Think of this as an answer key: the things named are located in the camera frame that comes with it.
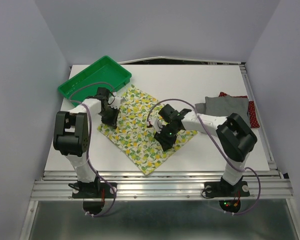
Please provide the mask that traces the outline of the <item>yellow lemon print skirt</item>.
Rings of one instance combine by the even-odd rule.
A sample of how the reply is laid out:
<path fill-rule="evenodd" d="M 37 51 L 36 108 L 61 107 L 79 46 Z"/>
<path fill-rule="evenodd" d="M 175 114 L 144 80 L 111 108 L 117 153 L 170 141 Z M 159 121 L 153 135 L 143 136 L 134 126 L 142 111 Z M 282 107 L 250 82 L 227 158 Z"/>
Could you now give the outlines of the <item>yellow lemon print skirt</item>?
<path fill-rule="evenodd" d="M 163 151 L 155 140 L 155 130 L 147 128 L 148 112 L 158 100 L 150 94 L 131 85 L 122 94 L 124 102 L 120 107 L 117 128 L 100 124 L 98 130 L 114 143 L 141 170 L 149 175 L 169 157 L 187 144 L 197 131 L 182 130 L 178 133 L 172 149 Z"/>

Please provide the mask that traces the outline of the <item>grey skirt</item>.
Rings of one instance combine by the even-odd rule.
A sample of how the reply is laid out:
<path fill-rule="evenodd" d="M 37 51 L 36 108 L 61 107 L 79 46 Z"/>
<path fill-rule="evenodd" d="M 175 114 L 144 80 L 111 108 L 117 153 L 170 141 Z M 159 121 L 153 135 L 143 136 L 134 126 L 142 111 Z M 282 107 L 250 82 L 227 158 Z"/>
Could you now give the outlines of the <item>grey skirt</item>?
<path fill-rule="evenodd" d="M 220 97 L 205 97 L 205 102 L 195 104 L 199 114 L 215 117 L 228 117 L 235 113 L 242 117 L 249 127 L 249 100 L 247 98 L 232 97 L 229 95 Z"/>

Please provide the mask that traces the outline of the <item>red polka dot skirt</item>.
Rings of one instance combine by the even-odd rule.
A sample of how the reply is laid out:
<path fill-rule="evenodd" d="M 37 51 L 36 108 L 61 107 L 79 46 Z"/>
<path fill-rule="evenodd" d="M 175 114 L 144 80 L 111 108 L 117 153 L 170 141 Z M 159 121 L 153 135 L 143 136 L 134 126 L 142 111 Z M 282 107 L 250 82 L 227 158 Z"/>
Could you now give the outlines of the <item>red polka dot skirt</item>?
<path fill-rule="evenodd" d="M 227 93 L 225 93 L 223 91 L 221 91 L 218 95 L 218 97 L 225 97 L 225 96 L 230 96 L 230 95 L 228 95 Z M 255 102 L 253 100 L 249 100 L 247 95 L 230 96 L 230 97 L 248 99 L 248 116 L 249 116 L 249 122 L 250 122 L 251 128 L 253 128 L 253 129 L 259 128 L 260 124 L 257 119 Z"/>

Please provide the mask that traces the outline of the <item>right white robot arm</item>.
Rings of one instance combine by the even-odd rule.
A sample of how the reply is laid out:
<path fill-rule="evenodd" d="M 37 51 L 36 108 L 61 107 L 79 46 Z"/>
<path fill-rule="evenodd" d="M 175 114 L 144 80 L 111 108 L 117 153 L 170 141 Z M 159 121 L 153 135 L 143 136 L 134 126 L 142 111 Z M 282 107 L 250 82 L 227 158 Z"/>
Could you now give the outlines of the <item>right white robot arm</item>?
<path fill-rule="evenodd" d="M 184 108 L 177 111 L 169 104 L 165 105 L 158 118 L 147 118 L 148 127 L 154 127 L 154 138 L 163 151 L 170 150 L 180 131 L 197 131 L 207 134 L 214 141 L 226 160 L 225 170 L 219 181 L 204 183 L 202 195 L 206 199 L 248 197 L 249 187 L 243 180 L 246 160 L 254 149 L 258 139 L 246 122 L 236 113 L 230 116 L 210 116 Z"/>

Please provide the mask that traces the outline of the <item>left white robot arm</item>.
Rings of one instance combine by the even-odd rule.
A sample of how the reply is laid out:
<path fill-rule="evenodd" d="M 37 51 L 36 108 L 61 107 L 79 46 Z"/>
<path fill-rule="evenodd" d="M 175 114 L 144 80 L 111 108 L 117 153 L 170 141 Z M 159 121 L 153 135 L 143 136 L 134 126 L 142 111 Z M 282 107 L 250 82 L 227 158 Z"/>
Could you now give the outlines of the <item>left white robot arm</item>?
<path fill-rule="evenodd" d="M 89 159 L 92 118 L 100 116 L 104 125 L 116 129 L 124 101 L 116 92 L 98 87 L 95 95 L 82 102 L 76 100 L 75 108 L 56 114 L 52 143 L 54 149 L 68 159 L 77 175 L 77 182 L 69 184 L 76 198 L 97 197 L 102 192 L 102 178 Z"/>

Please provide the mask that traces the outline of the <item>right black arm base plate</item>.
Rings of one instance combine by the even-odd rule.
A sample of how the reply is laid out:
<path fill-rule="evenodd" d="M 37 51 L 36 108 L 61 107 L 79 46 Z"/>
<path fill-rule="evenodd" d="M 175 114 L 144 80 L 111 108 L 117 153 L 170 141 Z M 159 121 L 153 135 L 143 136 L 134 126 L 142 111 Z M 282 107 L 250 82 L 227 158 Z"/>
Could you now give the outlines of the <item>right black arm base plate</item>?
<path fill-rule="evenodd" d="M 204 183 L 203 196 L 212 198 L 249 197 L 250 191 L 246 181 L 231 185 L 223 181 L 208 181 Z"/>

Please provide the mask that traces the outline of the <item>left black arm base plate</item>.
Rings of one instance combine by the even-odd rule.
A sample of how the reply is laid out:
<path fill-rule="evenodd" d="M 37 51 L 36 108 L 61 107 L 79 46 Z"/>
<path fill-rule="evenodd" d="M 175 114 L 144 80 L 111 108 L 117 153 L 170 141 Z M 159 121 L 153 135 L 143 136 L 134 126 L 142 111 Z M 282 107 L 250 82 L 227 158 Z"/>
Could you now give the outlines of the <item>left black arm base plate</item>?
<path fill-rule="evenodd" d="M 113 199 L 114 193 L 112 188 L 105 182 L 101 182 L 99 189 L 84 187 L 82 190 L 72 190 L 73 199 Z"/>

